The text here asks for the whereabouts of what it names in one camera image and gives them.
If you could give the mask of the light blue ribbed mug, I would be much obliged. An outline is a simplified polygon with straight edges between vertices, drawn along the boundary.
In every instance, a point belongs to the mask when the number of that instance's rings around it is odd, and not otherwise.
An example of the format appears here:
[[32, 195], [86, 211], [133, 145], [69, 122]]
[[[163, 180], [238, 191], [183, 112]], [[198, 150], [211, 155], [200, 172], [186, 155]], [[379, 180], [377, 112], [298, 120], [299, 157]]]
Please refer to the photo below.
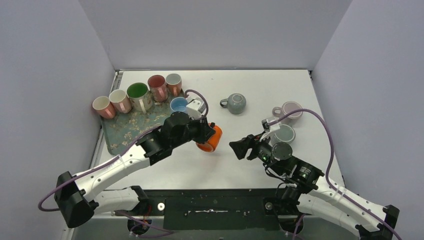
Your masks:
[[184, 97], [175, 97], [171, 100], [169, 107], [172, 113], [183, 112], [187, 114], [187, 105], [188, 101]]

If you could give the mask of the orange mug black handle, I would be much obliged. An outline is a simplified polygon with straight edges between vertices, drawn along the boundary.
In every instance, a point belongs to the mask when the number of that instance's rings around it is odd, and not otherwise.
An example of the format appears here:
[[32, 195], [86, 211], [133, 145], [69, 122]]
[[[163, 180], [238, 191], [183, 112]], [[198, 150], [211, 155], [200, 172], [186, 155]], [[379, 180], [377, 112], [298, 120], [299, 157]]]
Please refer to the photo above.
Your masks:
[[196, 146], [204, 152], [212, 153], [216, 150], [223, 135], [223, 131], [213, 122], [210, 123], [209, 126], [215, 130], [215, 134], [213, 134], [205, 143], [196, 143]]

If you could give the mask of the salmon dotted mug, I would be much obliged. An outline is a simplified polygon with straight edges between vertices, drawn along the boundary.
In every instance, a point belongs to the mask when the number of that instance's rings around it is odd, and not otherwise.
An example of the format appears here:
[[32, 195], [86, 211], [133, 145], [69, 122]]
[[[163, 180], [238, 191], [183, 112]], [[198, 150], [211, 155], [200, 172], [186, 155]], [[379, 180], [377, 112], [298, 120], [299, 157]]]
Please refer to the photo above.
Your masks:
[[165, 78], [169, 92], [177, 97], [182, 90], [182, 78], [179, 74], [171, 73]]

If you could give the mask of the speckled dark pink mug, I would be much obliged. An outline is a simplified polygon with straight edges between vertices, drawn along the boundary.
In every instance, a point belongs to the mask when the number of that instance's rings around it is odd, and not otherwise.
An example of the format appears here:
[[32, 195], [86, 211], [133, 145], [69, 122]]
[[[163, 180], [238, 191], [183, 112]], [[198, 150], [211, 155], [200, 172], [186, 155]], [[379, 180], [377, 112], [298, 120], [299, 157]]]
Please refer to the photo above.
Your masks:
[[161, 103], [168, 99], [169, 96], [166, 80], [162, 75], [151, 76], [147, 83], [150, 88], [151, 95], [156, 102]]

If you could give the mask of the cream floral mug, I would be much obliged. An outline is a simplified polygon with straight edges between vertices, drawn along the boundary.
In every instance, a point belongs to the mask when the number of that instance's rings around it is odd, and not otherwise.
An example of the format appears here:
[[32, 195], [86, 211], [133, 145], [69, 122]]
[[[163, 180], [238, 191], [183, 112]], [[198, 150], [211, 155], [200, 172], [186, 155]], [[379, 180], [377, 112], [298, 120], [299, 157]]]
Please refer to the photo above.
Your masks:
[[143, 114], [146, 114], [153, 105], [153, 100], [148, 86], [142, 82], [131, 84], [126, 94], [130, 100], [131, 106]]

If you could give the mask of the faceted pink mug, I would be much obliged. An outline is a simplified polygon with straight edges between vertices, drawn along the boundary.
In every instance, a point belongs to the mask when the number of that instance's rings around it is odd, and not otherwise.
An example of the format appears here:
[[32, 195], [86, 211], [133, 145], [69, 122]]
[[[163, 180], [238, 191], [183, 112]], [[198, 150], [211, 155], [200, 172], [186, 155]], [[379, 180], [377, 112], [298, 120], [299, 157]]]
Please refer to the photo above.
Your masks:
[[122, 89], [113, 90], [109, 94], [109, 100], [120, 113], [127, 114], [132, 110], [130, 99]]

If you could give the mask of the smooth pink mug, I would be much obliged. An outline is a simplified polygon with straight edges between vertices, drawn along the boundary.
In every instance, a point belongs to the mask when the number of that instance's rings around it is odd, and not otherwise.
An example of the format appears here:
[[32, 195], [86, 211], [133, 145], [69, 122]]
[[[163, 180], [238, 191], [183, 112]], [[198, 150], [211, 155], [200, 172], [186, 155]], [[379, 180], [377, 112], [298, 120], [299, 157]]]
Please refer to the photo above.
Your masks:
[[92, 108], [104, 119], [113, 119], [116, 110], [107, 96], [99, 96], [92, 102]]

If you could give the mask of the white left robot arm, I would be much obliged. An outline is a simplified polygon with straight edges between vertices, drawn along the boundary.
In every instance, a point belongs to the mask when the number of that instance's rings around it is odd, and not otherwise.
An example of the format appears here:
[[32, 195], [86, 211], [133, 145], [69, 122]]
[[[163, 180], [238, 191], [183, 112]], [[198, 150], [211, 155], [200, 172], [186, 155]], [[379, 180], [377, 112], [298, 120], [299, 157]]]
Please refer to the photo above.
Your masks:
[[135, 215], [145, 213], [148, 197], [140, 186], [119, 190], [109, 187], [171, 156], [175, 148], [190, 141], [216, 146], [221, 135], [222, 130], [206, 118], [191, 119], [177, 111], [163, 125], [145, 131], [122, 153], [103, 164], [77, 174], [62, 173], [57, 178], [54, 200], [66, 225], [76, 228], [96, 214], [116, 210]]

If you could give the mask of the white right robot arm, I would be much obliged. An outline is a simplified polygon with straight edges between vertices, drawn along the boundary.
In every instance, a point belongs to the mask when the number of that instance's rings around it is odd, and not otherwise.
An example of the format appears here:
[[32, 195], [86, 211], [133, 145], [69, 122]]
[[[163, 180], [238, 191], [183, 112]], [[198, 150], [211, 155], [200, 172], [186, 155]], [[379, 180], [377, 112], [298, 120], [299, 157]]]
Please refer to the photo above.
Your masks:
[[328, 178], [322, 170], [293, 155], [285, 142], [270, 145], [262, 135], [248, 135], [229, 146], [236, 157], [259, 159], [283, 180], [277, 200], [300, 213], [314, 215], [350, 231], [361, 240], [390, 240], [399, 209], [366, 200]]

